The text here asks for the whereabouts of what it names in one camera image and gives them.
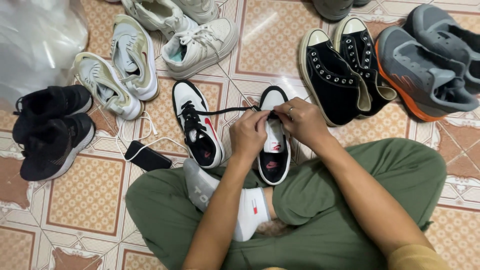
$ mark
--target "sleeve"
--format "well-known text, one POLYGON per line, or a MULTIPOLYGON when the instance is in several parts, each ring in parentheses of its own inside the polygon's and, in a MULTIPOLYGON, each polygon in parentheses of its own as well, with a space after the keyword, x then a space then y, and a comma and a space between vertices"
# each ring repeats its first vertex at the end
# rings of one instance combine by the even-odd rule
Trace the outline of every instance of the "sleeve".
POLYGON ((389 270, 450 270, 447 263, 430 248, 406 245, 388 258, 389 270))

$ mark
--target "black phone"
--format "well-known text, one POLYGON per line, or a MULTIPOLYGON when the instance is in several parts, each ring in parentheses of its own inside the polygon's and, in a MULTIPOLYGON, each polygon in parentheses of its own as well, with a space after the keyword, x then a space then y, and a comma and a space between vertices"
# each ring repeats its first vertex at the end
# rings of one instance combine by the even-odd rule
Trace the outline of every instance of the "black phone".
MULTIPOLYGON (((127 152, 125 153, 125 159, 131 159, 138 152, 138 150, 144 146, 145 145, 139 141, 132 141, 127 149, 127 152)), ((140 153, 138 153, 138 155, 130 162, 147 172, 157 169, 168 169, 172 166, 172 161, 169 158, 151 149, 150 147, 143 148, 142 151, 140 151, 140 153)))

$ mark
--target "white sneaker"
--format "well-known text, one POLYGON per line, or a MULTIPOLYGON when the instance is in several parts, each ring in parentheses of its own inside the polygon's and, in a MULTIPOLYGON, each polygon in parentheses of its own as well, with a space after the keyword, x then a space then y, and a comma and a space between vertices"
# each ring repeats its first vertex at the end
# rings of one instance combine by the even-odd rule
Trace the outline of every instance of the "white sneaker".
POLYGON ((222 142, 213 129, 210 116, 196 111, 209 111, 198 88, 187 80, 177 81, 172 89, 173 110, 185 133, 185 144, 193 159, 204 169, 217 167, 225 156, 222 142))
POLYGON ((121 84, 112 66, 98 55, 81 52, 73 66, 78 79, 107 110, 121 118, 132 120, 140 117, 144 105, 121 84))
POLYGON ((175 33, 198 26, 171 0, 122 0, 122 3, 127 13, 145 29, 160 30, 168 40, 175 33))
POLYGON ((162 47, 161 55, 173 78, 187 79, 224 59, 238 39, 238 27, 229 19, 220 18, 198 28, 176 33, 162 47))
MULTIPOLYGON (((285 92, 278 86, 269 86, 262 94, 259 107, 273 110, 276 105, 288 101, 285 92)), ((258 171, 263 180, 270 185, 277 185, 285 180, 290 168, 290 134, 284 131, 277 115, 271 113, 265 122, 267 141, 258 154, 258 171)))
POLYGON ((160 92, 156 77, 153 42, 132 17, 117 15, 113 24, 110 55, 121 82, 140 100, 152 100, 160 92))
POLYGON ((172 0, 183 10, 187 16, 198 22, 206 24, 218 17, 218 6, 214 0, 172 0))

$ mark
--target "shoe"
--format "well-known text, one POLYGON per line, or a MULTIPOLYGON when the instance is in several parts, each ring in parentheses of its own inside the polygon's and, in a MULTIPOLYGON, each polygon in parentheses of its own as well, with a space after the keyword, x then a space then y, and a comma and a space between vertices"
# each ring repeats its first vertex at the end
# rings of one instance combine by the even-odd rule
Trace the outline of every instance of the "shoe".
POLYGON ((320 29, 310 29, 299 49, 300 72, 329 126, 343 126, 370 111, 367 86, 320 29))
POLYGON ((172 101, 190 155, 204 169, 220 165, 225 156, 222 142, 212 126, 210 116, 196 113, 209 111, 203 94, 191 82, 180 80, 173 85, 172 101))
POLYGON ((370 3, 371 0, 353 0, 353 5, 357 7, 364 6, 368 3, 370 3))
POLYGON ((465 65, 427 50, 404 29, 386 28, 375 50, 380 74, 416 118, 433 122, 478 107, 479 101, 464 88, 465 65))
POLYGON ((81 52, 75 57, 73 66, 80 83, 105 109, 125 120, 140 117, 144 111, 143 103, 122 85, 107 61, 90 52, 81 52))
POLYGON ((170 0, 121 0, 127 14, 145 29, 160 30, 170 40, 176 33, 196 28, 198 24, 183 14, 170 0))
POLYGON ((131 94, 149 101, 158 96, 160 84, 156 77, 153 42, 149 34, 132 17, 117 15, 113 23, 111 55, 131 94))
POLYGON ((187 79, 224 59, 238 39, 238 27, 229 19, 220 18, 175 34, 162 46, 161 56, 174 79, 187 79))
POLYGON ((340 21, 352 10, 354 0, 313 0, 315 9, 328 20, 340 21))
MULTIPOLYGON (((288 101, 285 92, 278 86, 269 86, 260 98, 261 110, 273 110, 276 105, 288 101)), ((283 182, 290 167, 290 134, 283 129, 283 124, 273 112, 265 122, 267 141, 258 154, 258 171, 263 180, 269 185, 283 182)))
POLYGON ((199 25, 206 24, 218 18, 218 6, 214 0, 172 0, 183 13, 199 25))
POLYGON ((425 48, 466 66, 466 89, 480 94, 480 35, 462 28, 446 11, 423 4, 408 15, 404 29, 425 48))
POLYGON ((50 119, 86 112, 92 107, 92 95, 81 85, 49 86, 18 99, 18 115, 12 136, 17 144, 25 144, 31 130, 50 119))
POLYGON ((20 176, 51 180, 66 173, 77 154, 92 141, 95 124, 86 113, 51 119, 36 127, 24 144, 20 176))
POLYGON ((368 118, 378 113, 385 105, 396 98, 396 92, 382 86, 382 77, 378 75, 377 55, 367 26, 358 18, 347 17, 339 24, 335 32, 334 47, 340 56, 358 73, 365 82, 372 107, 359 118, 368 118))

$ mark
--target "white charging cable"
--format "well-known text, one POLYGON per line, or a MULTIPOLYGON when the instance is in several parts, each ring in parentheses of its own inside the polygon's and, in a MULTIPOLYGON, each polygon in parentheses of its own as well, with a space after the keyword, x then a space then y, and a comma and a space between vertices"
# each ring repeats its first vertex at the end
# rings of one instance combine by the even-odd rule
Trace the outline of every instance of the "white charging cable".
POLYGON ((147 136, 144 136, 144 137, 141 137, 141 138, 137 138, 137 139, 132 139, 132 140, 129 140, 129 139, 125 138, 125 132, 124 132, 123 125, 125 124, 125 122, 127 122, 127 120, 125 120, 125 119, 123 119, 123 118, 120 118, 120 117, 117 117, 117 119, 118 119, 118 121, 119 121, 120 124, 119 124, 119 131, 118 131, 118 133, 117 133, 117 136, 115 136, 115 143, 117 144, 117 147, 118 147, 118 149, 119 149, 119 152, 122 153, 122 158, 123 158, 123 160, 125 160, 125 161, 131 161, 131 160, 134 159, 134 158, 138 155, 138 153, 140 153, 140 151, 142 151, 144 148, 146 148, 146 147, 148 147, 148 146, 150 146, 150 145, 152 145, 152 144, 154 144, 154 143, 156 143, 156 142, 158 142, 158 141, 160 141, 160 140, 164 140, 164 139, 165 139, 165 140, 169 140, 169 141, 173 142, 174 144, 180 146, 181 148, 185 149, 185 151, 187 151, 188 157, 190 157, 190 153, 188 152, 188 149, 187 149, 185 146, 177 143, 176 141, 174 141, 174 140, 172 140, 172 139, 170 139, 170 138, 168 138, 168 137, 161 137, 161 138, 159 138, 159 139, 157 139, 157 140, 155 140, 155 141, 153 141, 153 142, 151 142, 151 143, 149 143, 149 144, 141 147, 141 148, 135 153, 135 155, 133 155, 133 157, 131 157, 131 158, 129 158, 129 159, 126 159, 125 156, 123 155, 123 152, 122 152, 122 150, 121 150, 121 148, 120 148, 120 145, 119 145, 120 134, 121 134, 121 136, 122 136, 122 139, 123 139, 124 141, 127 141, 127 142, 139 141, 139 140, 145 139, 145 138, 149 137, 149 136, 152 134, 152 130, 153 130, 154 136, 155 136, 155 137, 158 137, 158 132, 156 131, 155 125, 153 125, 153 121, 152 121, 152 118, 150 117, 150 114, 149 114, 147 111, 145 111, 145 110, 143 111, 143 113, 145 113, 145 114, 147 115, 147 117, 141 116, 141 117, 139 117, 138 119, 147 119, 147 120, 150 122, 150 131, 148 132, 148 135, 147 135, 147 136))

